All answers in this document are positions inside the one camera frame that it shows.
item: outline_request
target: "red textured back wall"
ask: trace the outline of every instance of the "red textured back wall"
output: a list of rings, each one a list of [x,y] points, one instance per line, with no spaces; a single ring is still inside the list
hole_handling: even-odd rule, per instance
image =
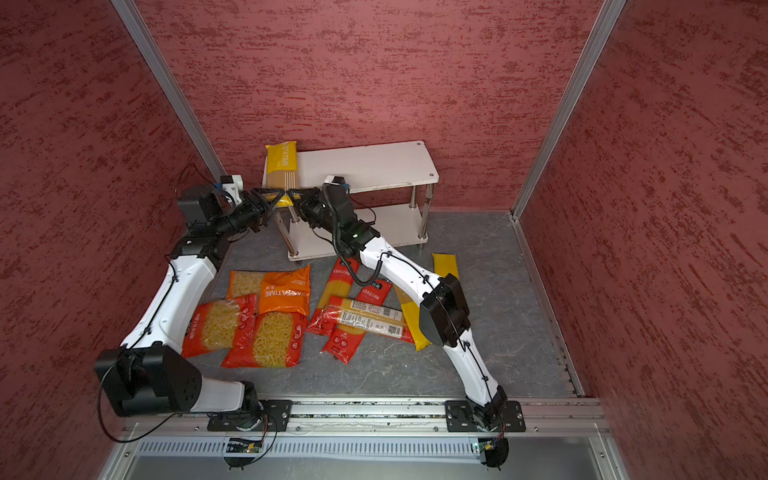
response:
[[[424,140],[434,205],[509,208],[601,0],[137,3],[232,173],[258,183],[285,140]]]
[[[524,212],[634,480],[768,478],[767,26],[628,2]]]
[[[105,0],[3,2],[0,78],[0,478],[94,478],[94,361],[159,287],[197,152]]]

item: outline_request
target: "white shelf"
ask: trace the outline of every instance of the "white shelf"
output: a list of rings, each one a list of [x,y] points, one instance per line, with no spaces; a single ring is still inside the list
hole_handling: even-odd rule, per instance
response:
[[[300,188],[319,187],[328,175],[344,177],[351,194],[436,184],[440,179],[421,140],[302,151],[296,158]]]
[[[427,242],[428,238],[419,238],[422,215],[418,208],[411,208],[408,204],[400,204],[374,207],[373,209],[376,212],[376,225],[373,228],[377,229],[393,247]],[[373,214],[367,208],[355,210],[355,213],[360,220],[366,222],[373,220]],[[315,231],[321,237],[330,240],[330,233],[321,229]],[[294,258],[289,255],[288,260],[295,262],[335,255],[333,247],[328,242],[315,237],[306,222],[291,223],[290,238],[299,254]]]

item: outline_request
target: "white label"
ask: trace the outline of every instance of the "white label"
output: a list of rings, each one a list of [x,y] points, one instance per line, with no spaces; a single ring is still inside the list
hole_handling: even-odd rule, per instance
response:
[[[379,335],[391,336],[397,339],[402,337],[401,327],[377,319],[368,318],[367,316],[356,315],[355,313],[342,311],[339,323],[354,326],[363,329],[366,332],[378,333]]]
[[[353,300],[350,308],[361,312],[373,313],[374,315],[385,316],[398,322],[402,321],[402,312],[400,310],[392,310],[387,306],[371,305],[370,303]]]

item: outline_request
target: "shelf top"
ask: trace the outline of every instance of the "shelf top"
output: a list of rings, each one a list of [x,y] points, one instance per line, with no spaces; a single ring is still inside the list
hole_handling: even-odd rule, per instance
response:
[[[297,157],[301,188],[319,187],[328,175],[344,177],[351,194],[436,184],[439,180],[432,157],[420,140],[304,151]]]

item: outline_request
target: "black mounting plate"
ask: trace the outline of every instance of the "black mounting plate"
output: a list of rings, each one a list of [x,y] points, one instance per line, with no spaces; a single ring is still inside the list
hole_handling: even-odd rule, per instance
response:
[[[290,409],[293,404],[290,400],[260,400],[261,411],[256,413],[256,416],[263,417],[267,415],[269,424],[266,429],[269,432],[285,432],[290,420]],[[217,413],[210,417],[208,420],[208,432],[239,432],[246,434],[244,430],[240,430],[236,425],[241,425],[248,419],[252,419],[254,414],[232,412],[232,413]]]
[[[502,418],[507,432],[524,432],[525,419],[520,402],[508,400],[502,407]],[[449,432],[482,432],[472,416],[472,405],[468,400],[448,400],[445,402],[445,422]],[[501,426],[493,431],[498,432]]]

